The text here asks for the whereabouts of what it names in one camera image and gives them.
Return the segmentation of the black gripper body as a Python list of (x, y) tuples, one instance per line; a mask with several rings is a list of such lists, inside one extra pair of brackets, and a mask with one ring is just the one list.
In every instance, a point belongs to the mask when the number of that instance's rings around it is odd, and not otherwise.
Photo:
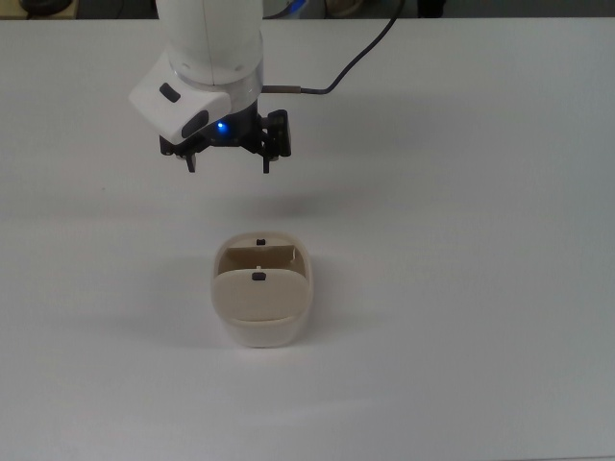
[(189, 145), (200, 150), (208, 147), (260, 150), (262, 147), (260, 119), (258, 102), (254, 102), (246, 109), (211, 122), (189, 139)]

